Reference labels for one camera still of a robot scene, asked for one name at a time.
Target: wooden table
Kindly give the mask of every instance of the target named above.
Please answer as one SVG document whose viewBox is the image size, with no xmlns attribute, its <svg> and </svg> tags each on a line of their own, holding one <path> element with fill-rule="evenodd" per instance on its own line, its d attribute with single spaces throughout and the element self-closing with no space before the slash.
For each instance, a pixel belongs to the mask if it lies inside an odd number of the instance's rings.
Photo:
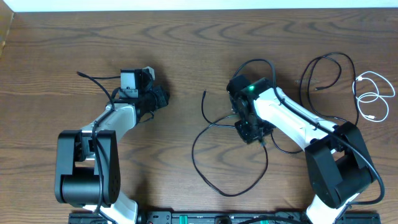
<svg viewBox="0 0 398 224">
<path fill-rule="evenodd" d="M 266 137 L 267 174 L 248 193 L 226 198 L 212 191 L 195 172 L 190 158 L 195 136 L 210 119 L 230 114 L 226 85 L 234 71 L 252 58 L 274 62 L 277 84 L 298 100 L 306 64 L 328 52 L 341 51 L 355 62 L 358 74 L 372 70 L 398 86 L 397 9 L 169 11 L 18 13 L 0 59 L 0 222 L 66 223 L 72 208 L 53 192 L 57 136 L 79 129 L 103 112 L 107 98 L 76 71 L 113 76 L 120 68 L 151 66 L 156 83 L 171 94 L 168 107 L 150 123 L 139 124 L 118 144 L 122 190 L 143 207 L 194 211 L 269 211 L 305 209 L 314 193 L 305 155 L 279 152 Z M 354 121 L 352 70 L 346 59 L 333 88 L 314 92 L 320 111 Z M 262 64 L 244 73 L 253 80 L 271 78 Z M 314 86 L 330 83 L 337 68 L 320 62 Z M 112 90 L 119 80 L 103 81 Z M 390 91 L 378 82 L 381 91 Z M 372 90 L 358 85 L 358 93 Z M 384 200 L 355 210 L 381 214 L 396 223 L 398 206 L 397 98 L 388 99 L 383 123 L 360 118 L 373 163 L 386 185 Z M 365 105 L 380 117 L 383 103 Z M 297 146 L 280 131 L 281 148 Z M 245 189 L 261 173 L 264 152 L 245 145 L 233 129 L 211 129 L 197 145 L 200 169 L 223 190 Z M 379 195 L 377 183 L 358 200 Z"/>
</svg>

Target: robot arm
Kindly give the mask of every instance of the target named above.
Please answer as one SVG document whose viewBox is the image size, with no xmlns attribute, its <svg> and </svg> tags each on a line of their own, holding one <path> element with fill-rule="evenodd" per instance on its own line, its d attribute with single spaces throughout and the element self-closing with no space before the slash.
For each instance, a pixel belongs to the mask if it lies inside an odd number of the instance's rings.
<svg viewBox="0 0 398 224">
<path fill-rule="evenodd" d="M 94 211 L 100 198 L 98 159 L 103 174 L 103 198 L 100 214 L 116 223 L 136 223 L 138 205 L 120 191 L 120 169 L 117 143 L 147 113 L 169 103 L 161 86 L 152 86 L 153 69 L 121 70 L 119 98 L 108 103 L 105 111 L 80 130 L 63 131 L 58 137 L 55 196 L 60 203 Z M 95 125 L 96 137 L 93 139 Z M 93 141 L 100 150 L 95 154 Z M 95 160 L 94 167 L 78 167 L 76 162 Z"/>
<path fill-rule="evenodd" d="M 233 109 L 241 118 L 235 127 L 243 141 L 260 141 L 274 128 L 279 128 L 305 151 L 311 186 L 316 193 L 306 212 L 313 224 L 334 223 L 345 212 L 347 203 L 375 180 L 363 160 L 284 104 L 313 123 L 338 134 L 345 141 L 353 142 L 372 163 L 362 135 L 355 125 L 347 122 L 338 126 L 319 118 L 292 101 L 277 87 L 276 91 L 284 101 L 282 104 L 275 95 L 273 84 L 264 78 L 252 84 L 243 75 L 237 76 L 229 81 L 227 91 Z M 332 157 L 336 151 L 345 152 L 337 161 Z"/>
</svg>

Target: green terminal block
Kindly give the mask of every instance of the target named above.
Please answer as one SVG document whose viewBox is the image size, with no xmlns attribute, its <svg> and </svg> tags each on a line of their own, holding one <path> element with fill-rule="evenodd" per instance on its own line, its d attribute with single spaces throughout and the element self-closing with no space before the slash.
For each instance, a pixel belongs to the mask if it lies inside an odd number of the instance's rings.
<svg viewBox="0 0 398 224">
<path fill-rule="evenodd" d="M 180 224 L 188 224 L 188 216 L 180 215 Z"/>
</svg>

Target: black bracket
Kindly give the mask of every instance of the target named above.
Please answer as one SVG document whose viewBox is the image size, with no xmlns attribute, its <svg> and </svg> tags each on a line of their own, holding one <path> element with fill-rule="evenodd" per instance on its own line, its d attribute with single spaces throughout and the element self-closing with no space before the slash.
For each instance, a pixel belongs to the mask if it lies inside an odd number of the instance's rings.
<svg viewBox="0 0 398 224">
<path fill-rule="evenodd" d="M 63 131 L 58 137 L 57 165 L 55 169 L 55 197 L 60 203 L 69 203 L 74 207 L 97 204 L 100 196 L 98 166 L 77 167 L 75 162 L 84 158 L 81 142 L 91 139 L 91 133 L 85 136 L 81 130 Z M 103 206 L 114 203 L 120 192 L 120 169 L 116 132 L 104 130 L 96 138 L 101 144 L 99 156 L 103 169 Z"/>
<path fill-rule="evenodd" d="M 136 107 L 137 122 L 139 122 L 147 113 L 150 113 L 153 118 L 156 110 L 169 104 L 169 93 L 167 93 L 160 85 L 153 86 L 154 79 L 149 68 L 122 69 L 121 73 L 134 79 L 136 89 L 115 89 L 113 96 L 116 96 L 116 90 L 118 90 L 119 99 L 113 100 L 113 102 L 134 105 Z"/>
<path fill-rule="evenodd" d="M 334 133 L 354 144 L 372 164 L 361 132 L 355 125 L 346 122 L 337 127 Z M 345 154 L 335 161 L 330 153 L 332 149 L 344 151 Z M 330 135 L 307 146 L 305 157 L 312 189 L 330 208 L 341 207 L 347 199 L 356 193 L 361 193 L 375 181 L 375 176 L 362 158 L 339 145 Z"/>
<path fill-rule="evenodd" d="M 235 128 L 243 141 L 248 144 L 260 141 L 276 128 L 270 122 L 258 117 L 253 105 L 254 100 L 269 88 L 272 88 L 269 80 L 262 78 L 251 84 L 244 75 L 231 79 L 226 87 L 231 98 L 232 109 L 241 118 L 235 123 Z"/>
</svg>

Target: white cable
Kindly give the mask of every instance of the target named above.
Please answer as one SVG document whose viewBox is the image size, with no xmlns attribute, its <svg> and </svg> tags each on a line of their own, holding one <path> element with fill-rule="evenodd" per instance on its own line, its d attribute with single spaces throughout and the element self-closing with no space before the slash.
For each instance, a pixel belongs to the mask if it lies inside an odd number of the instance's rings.
<svg viewBox="0 0 398 224">
<path fill-rule="evenodd" d="M 373 74 L 373 75 L 377 75 L 378 77 L 380 77 L 380 78 L 382 78 L 384 81 L 386 81 L 386 82 L 390 85 L 390 87 L 391 87 L 391 89 L 392 89 L 392 95 L 389 95 L 389 96 L 380 95 L 380 94 L 379 94 L 379 88 L 377 87 L 376 83 L 375 83 L 372 79 L 370 79 L 370 78 L 364 78 L 364 77 L 362 77 L 363 75 L 368 74 L 368 73 Z M 372 71 L 367 71 L 367 72 L 364 72 L 364 73 L 358 75 L 358 77 L 356 77 L 356 80 L 357 80 L 357 82 L 360 82 L 360 81 L 362 81 L 362 80 L 369 80 L 370 82 L 373 83 L 374 87 L 376 88 L 376 92 L 367 92 L 367 93 L 363 93 L 362 95 L 356 97 L 356 99 L 357 99 L 357 104 L 358 104 L 358 109 L 359 109 L 359 112 L 361 113 L 361 115 L 363 116 L 363 118 L 365 118 L 365 119 L 368 120 L 368 121 L 372 121 L 372 122 L 381 122 L 381 121 L 384 121 L 384 120 L 387 118 L 388 112 L 389 112 L 388 103 L 387 103 L 387 101 L 386 101 L 384 98 L 385 98 L 385 97 L 394 97 L 394 96 L 396 95 L 396 91 L 395 91 L 394 87 L 391 85 L 391 82 L 389 82 L 389 81 L 388 81 L 386 78 L 384 78 L 382 75 L 377 74 L 376 72 L 372 72 Z M 374 97 L 374 99 L 368 100 L 368 101 L 362 100 L 363 98 L 366 98 L 366 97 Z M 362 112 L 361 107 L 359 106 L 359 103 L 372 103 L 372 102 L 376 101 L 376 100 L 379 99 L 379 98 L 386 104 L 387 112 L 386 112 L 386 115 L 385 115 L 385 117 L 384 117 L 383 119 L 375 120 L 375 116 L 373 116 L 373 115 L 366 115 L 366 114 L 364 114 L 364 113 Z"/>
</svg>

